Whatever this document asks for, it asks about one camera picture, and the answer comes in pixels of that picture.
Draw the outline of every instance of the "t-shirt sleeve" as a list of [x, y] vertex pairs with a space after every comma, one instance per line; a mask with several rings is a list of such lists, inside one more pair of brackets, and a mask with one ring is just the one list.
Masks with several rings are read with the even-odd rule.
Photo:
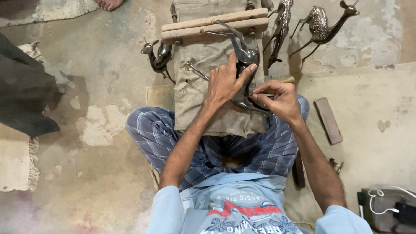
[[183, 211], [179, 189], [167, 186], [159, 190], [153, 198], [147, 234], [181, 233], [185, 212]]
[[332, 205], [325, 215], [316, 221], [315, 234], [372, 234], [367, 221], [349, 209]]

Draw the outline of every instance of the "fingernail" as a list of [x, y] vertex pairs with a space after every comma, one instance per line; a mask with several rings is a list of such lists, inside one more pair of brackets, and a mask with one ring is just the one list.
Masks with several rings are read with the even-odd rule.
[[257, 65], [256, 64], [252, 64], [251, 67], [250, 67], [250, 69], [251, 69], [252, 72], [254, 72], [254, 70], [256, 70], [256, 68], [257, 68]]

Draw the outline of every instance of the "man's right hand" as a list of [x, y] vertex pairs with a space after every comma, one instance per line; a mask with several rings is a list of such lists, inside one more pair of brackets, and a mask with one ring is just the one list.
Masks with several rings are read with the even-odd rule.
[[269, 110], [290, 126], [304, 122], [299, 111], [296, 89], [293, 84], [269, 80], [257, 86], [253, 90], [251, 98], [267, 106]]

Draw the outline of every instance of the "bare foot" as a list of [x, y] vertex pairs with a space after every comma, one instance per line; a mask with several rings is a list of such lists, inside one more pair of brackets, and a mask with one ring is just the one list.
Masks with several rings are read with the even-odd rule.
[[124, 0], [94, 0], [104, 10], [112, 11], [119, 7]]

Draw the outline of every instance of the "black fabric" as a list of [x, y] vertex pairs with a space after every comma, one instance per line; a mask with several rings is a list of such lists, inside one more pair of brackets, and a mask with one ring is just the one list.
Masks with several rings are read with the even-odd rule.
[[55, 77], [0, 33], [0, 123], [30, 137], [59, 131], [42, 116], [56, 92]]

